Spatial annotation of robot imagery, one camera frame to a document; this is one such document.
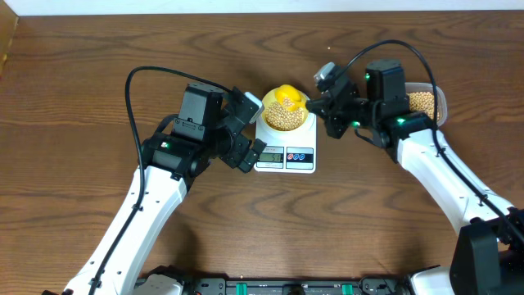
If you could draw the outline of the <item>yellow measuring scoop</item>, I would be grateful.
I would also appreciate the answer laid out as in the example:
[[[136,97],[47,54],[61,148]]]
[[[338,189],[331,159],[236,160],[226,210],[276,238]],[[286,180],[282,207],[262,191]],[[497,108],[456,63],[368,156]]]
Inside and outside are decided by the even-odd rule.
[[[274,95],[278,103],[288,111],[298,111],[301,108],[305,109],[305,95],[290,84],[284,84],[276,88]]]

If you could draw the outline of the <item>yellow bowl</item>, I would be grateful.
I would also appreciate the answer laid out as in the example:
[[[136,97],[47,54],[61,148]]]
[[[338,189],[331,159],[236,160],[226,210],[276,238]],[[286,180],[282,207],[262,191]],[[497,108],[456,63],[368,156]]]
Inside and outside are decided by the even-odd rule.
[[[277,131],[292,131],[301,127],[309,115],[307,109],[288,111],[278,103],[274,95],[275,90],[276,88],[269,91],[262,100],[264,104],[262,119],[269,127]]]

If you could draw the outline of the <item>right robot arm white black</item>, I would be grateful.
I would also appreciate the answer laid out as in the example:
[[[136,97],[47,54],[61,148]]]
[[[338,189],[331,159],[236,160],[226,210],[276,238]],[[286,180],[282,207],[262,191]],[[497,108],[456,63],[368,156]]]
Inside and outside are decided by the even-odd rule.
[[[523,211],[487,187],[449,147],[434,118],[409,108],[397,60],[366,67],[367,95],[342,67],[329,62],[315,75],[321,97],[307,102],[327,134],[367,129],[368,142],[413,175],[445,213],[458,235],[448,267],[408,275],[398,294],[521,294]]]

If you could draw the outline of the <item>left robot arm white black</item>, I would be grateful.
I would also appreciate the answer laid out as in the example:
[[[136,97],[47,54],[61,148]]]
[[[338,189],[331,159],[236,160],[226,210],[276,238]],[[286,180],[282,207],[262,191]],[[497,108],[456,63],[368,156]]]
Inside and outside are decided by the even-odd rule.
[[[166,116],[139,148],[138,168],[126,198],[101,242],[65,294],[187,294],[188,284],[168,275],[140,280],[142,267],[166,221],[194,179],[215,158],[251,171],[264,143],[242,135],[264,105],[233,88],[189,84],[179,113]]]

